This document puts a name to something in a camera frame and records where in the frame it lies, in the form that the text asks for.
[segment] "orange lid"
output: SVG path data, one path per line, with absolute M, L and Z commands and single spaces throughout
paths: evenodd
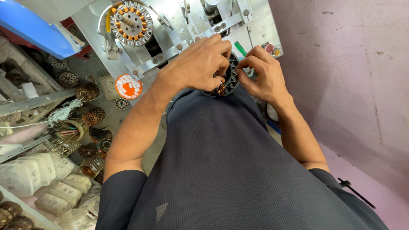
M 142 92 L 142 83 L 129 74 L 123 74 L 117 78 L 115 88 L 121 97 L 135 99 Z

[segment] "pink wall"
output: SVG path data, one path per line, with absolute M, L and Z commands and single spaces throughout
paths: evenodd
M 338 157 L 338 154 L 321 145 L 327 159 L 331 174 L 336 178 L 351 182 L 351 187 L 359 192 L 375 207 L 375 212 L 390 230 L 407 229 L 409 226 L 409 203 L 363 173 L 351 163 Z
M 409 201 L 409 2 L 270 6 L 286 85 L 318 141 Z

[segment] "copper coil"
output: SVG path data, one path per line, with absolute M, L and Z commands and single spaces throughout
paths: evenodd
M 86 113 L 81 117 L 82 121 L 91 126 L 102 121 L 105 118 L 105 111 L 99 107 L 96 107 Z
M 99 87 L 95 83 L 88 83 L 85 86 L 79 87 L 76 90 L 76 97 L 82 101 L 90 101 L 97 98 L 99 95 Z
M 98 153 L 98 149 L 97 149 L 97 144 L 95 143 L 83 145 L 78 148 L 78 154 L 84 158 L 97 155 L 97 153 Z

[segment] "green screwdriver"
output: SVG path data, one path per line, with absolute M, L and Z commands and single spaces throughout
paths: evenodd
M 234 43 L 234 45 L 235 45 L 236 48 L 240 51 L 240 53 L 243 54 L 243 56 L 246 56 L 246 55 L 247 55 L 246 51 L 244 51 L 243 46 L 241 46 L 238 41 L 236 41 L 236 42 Z

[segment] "dark gray shirt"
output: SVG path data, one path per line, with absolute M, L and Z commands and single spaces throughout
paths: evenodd
M 188 90 L 167 117 L 149 177 L 127 170 L 102 186 L 97 229 L 387 229 L 322 169 L 306 170 L 267 132 L 246 91 Z

